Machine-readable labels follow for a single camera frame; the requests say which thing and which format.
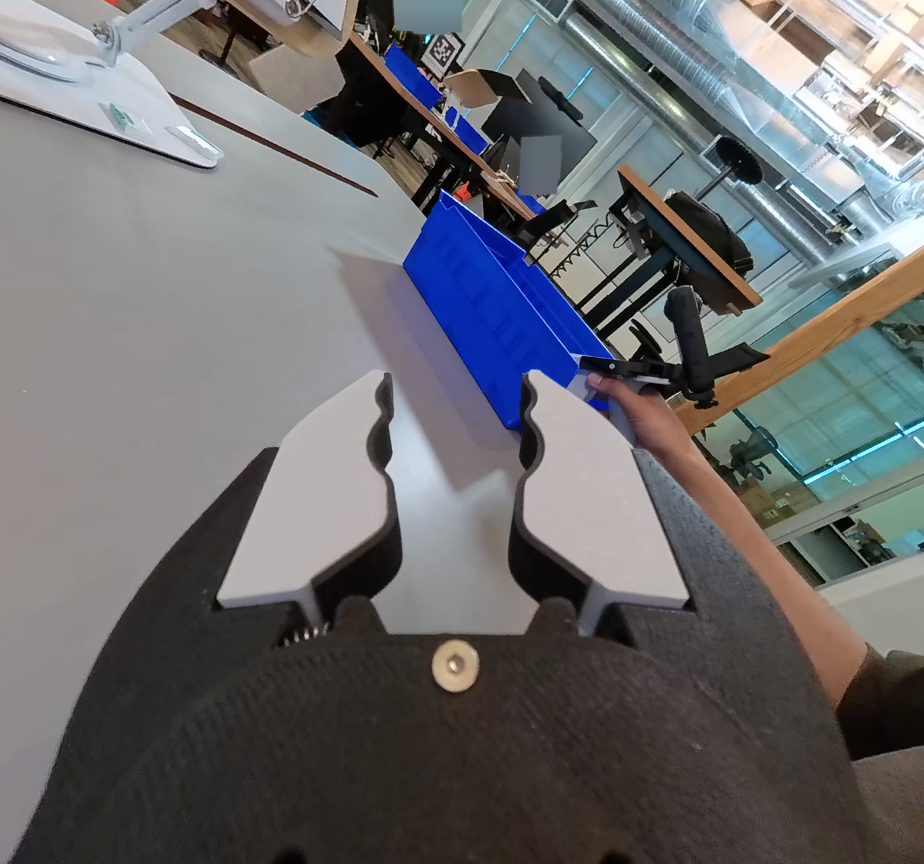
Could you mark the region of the black backpack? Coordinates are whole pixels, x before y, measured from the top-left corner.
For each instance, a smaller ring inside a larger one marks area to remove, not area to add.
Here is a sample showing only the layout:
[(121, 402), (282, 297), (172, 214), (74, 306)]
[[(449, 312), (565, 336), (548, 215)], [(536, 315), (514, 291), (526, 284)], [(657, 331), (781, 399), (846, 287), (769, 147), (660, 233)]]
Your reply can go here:
[[(746, 278), (754, 268), (754, 260), (745, 242), (733, 232), (716, 212), (684, 191), (670, 191), (665, 198), (670, 207), (734, 272)], [(728, 289), (702, 274), (681, 266), (677, 284), (691, 286), (704, 303), (713, 309), (733, 300)]]

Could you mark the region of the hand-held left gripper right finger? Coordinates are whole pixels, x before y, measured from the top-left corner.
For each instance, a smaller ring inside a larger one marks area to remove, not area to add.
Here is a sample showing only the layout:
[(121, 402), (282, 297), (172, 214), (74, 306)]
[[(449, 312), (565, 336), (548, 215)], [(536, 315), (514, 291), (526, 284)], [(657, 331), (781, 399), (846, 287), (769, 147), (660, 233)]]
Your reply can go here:
[(509, 567), (535, 602), (568, 601), (581, 635), (624, 604), (690, 603), (640, 471), (636, 433), (619, 406), (604, 415), (540, 371), (524, 375)]

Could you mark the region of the black office chair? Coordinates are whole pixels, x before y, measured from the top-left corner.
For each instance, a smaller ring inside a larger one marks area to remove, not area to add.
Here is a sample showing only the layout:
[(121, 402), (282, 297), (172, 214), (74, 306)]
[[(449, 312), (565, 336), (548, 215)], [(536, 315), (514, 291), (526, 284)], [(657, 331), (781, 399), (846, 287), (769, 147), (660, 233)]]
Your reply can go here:
[(526, 250), (531, 249), (543, 236), (559, 226), (567, 226), (582, 211), (595, 209), (595, 200), (584, 200), (571, 204), (561, 200), (551, 208), (521, 223), (515, 230), (513, 240)]

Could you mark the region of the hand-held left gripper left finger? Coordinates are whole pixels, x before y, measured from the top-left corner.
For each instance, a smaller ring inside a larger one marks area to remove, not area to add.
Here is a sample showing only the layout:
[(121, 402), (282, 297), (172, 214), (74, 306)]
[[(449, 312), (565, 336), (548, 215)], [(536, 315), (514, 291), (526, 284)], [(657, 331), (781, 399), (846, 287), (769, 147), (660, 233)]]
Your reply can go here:
[(371, 371), (283, 438), (216, 598), (225, 609), (296, 604), (311, 627), (352, 596), (372, 599), (402, 564), (387, 473), (391, 373)]

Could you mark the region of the blue plastic bin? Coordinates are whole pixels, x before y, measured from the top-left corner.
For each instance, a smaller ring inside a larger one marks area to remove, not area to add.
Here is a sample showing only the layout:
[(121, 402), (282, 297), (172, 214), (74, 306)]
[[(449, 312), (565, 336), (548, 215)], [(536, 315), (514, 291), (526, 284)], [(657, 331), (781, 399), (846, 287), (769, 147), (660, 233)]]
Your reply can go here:
[(522, 377), (567, 388), (576, 358), (611, 360), (568, 299), (525, 251), (441, 191), (403, 267), (504, 428), (520, 429)]

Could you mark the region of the white sign board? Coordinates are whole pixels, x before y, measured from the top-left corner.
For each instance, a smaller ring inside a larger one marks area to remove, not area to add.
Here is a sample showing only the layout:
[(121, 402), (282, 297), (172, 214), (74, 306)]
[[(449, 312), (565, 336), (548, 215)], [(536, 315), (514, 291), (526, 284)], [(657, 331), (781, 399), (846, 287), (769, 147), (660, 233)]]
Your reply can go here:
[(290, 112), (302, 115), (340, 95), (346, 81), (332, 56), (308, 56), (278, 45), (248, 63), (256, 86)]

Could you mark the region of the wooden support post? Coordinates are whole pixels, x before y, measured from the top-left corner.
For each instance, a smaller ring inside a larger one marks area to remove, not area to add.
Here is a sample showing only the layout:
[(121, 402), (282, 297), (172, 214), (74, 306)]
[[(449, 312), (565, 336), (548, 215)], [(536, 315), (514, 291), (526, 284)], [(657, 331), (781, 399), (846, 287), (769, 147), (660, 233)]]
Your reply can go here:
[(678, 418), (688, 434), (699, 433), (734, 408), (871, 327), (922, 291), (923, 249), (920, 247), (784, 336), (767, 350), (768, 361), (744, 373), (724, 377), (715, 387), (715, 407), (699, 409), (687, 401), (676, 408)]

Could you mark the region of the tan cardboard sheet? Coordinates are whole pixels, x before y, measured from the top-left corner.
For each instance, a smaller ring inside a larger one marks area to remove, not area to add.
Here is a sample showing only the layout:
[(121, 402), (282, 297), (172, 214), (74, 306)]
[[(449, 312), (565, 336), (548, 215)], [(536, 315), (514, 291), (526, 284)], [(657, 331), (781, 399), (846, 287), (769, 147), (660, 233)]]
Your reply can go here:
[(445, 89), (454, 94), (466, 109), (477, 109), (508, 98), (531, 103), (525, 90), (513, 78), (488, 69), (465, 69), (447, 75)]

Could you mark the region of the white metal document stand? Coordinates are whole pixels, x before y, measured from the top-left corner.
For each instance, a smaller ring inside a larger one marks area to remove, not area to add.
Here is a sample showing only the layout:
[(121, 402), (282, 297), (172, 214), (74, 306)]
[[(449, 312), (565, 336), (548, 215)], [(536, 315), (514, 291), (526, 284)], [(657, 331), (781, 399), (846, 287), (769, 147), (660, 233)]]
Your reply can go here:
[[(77, 25), (32, 0), (2, 0), (2, 100), (185, 165), (214, 169), (223, 153), (178, 107), (133, 51), (216, 0), (149, 0)], [(311, 0), (242, 0), (283, 26)]]

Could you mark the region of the person's right hand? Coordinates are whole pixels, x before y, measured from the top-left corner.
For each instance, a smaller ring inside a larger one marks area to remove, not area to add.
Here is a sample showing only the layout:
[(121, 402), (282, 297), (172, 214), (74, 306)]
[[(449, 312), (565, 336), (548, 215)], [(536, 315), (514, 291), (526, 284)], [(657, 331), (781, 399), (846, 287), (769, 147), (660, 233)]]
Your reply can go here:
[(651, 454), (670, 473), (692, 463), (699, 451), (664, 397), (649, 388), (634, 392), (618, 378), (591, 373), (589, 385), (614, 401), (628, 418), (637, 445)]

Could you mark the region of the grey desk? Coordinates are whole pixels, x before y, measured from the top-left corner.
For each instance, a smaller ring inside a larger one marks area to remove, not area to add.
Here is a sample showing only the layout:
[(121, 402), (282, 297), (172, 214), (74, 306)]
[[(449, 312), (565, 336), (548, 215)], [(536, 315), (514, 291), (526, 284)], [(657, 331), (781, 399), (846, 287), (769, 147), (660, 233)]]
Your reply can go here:
[(2, 104), (2, 861), (112, 627), (263, 448), (393, 374), (393, 632), (524, 630), (517, 442), (402, 262), (422, 213), (366, 155), (164, 37), (137, 55), (202, 172)]

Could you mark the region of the wooden-top standing desk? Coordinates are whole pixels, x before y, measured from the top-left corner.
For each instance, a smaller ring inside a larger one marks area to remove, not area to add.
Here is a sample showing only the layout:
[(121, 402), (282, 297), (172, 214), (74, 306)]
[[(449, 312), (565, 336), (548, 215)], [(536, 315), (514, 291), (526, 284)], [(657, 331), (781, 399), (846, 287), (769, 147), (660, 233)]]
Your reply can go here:
[(611, 338), (676, 285), (693, 286), (718, 314), (740, 316), (763, 302), (745, 276), (628, 165), (617, 171), (622, 195), (610, 214), (639, 264), (621, 280), (617, 271), (608, 275), (577, 303), (598, 338)]

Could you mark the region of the black pole with round disc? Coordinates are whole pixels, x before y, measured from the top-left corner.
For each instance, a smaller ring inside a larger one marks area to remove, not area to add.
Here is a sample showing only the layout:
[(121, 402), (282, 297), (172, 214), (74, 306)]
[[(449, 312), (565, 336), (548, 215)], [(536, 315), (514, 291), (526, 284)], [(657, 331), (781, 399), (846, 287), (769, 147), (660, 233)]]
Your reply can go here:
[(714, 151), (720, 160), (720, 173), (699, 189), (694, 195), (694, 200), (701, 202), (727, 179), (747, 186), (756, 186), (763, 182), (764, 175), (757, 156), (739, 140), (730, 136), (720, 136), (714, 142)]

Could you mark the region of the blue bag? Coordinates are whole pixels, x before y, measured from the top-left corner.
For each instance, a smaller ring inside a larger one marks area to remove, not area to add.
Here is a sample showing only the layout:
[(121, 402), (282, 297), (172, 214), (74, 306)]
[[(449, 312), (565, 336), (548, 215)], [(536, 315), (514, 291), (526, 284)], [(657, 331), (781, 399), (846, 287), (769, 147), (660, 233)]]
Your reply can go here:
[(335, 128), (331, 126), (331, 123), (329, 122), (329, 116), (330, 116), (330, 111), (326, 109), (325, 107), (323, 107), (322, 105), (317, 105), (316, 107), (310, 110), (305, 110), (301, 114), (301, 117), (303, 119), (305, 119), (306, 121), (308, 121), (309, 123), (317, 127), (318, 129), (328, 132), (330, 135), (335, 136), (341, 142), (344, 142), (347, 145), (349, 145), (351, 148), (359, 151), (360, 146), (358, 146), (355, 142), (353, 142), (352, 138), (345, 131), (342, 131), (340, 128)]

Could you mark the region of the framed tag sign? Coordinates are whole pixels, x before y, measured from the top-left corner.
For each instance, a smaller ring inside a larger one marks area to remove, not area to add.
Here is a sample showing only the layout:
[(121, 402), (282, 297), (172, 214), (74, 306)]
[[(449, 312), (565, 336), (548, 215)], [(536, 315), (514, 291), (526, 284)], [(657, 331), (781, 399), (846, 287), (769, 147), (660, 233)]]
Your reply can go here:
[(442, 81), (453, 69), (465, 42), (456, 33), (433, 34), (426, 40), (422, 66), (431, 76)]

